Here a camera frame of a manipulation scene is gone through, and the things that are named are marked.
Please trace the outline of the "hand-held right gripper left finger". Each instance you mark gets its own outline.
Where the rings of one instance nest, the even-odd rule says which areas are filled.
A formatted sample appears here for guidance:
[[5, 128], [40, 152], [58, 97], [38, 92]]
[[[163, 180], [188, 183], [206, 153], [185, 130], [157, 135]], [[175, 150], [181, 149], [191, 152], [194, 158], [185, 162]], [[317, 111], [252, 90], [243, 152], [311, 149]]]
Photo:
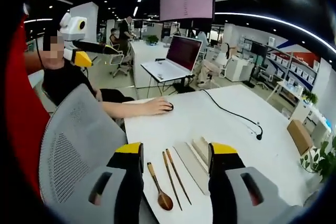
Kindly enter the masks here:
[[139, 223], [142, 175], [143, 144], [117, 148], [87, 180], [87, 223]]

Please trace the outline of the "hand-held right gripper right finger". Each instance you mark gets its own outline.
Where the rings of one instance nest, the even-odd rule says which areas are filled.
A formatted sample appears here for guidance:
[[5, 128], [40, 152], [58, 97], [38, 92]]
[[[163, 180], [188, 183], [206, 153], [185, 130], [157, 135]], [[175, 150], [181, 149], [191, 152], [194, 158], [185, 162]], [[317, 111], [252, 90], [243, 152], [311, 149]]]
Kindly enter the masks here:
[[276, 184], [225, 144], [208, 145], [208, 189], [213, 223], [290, 223], [298, 206], [287, 204]]

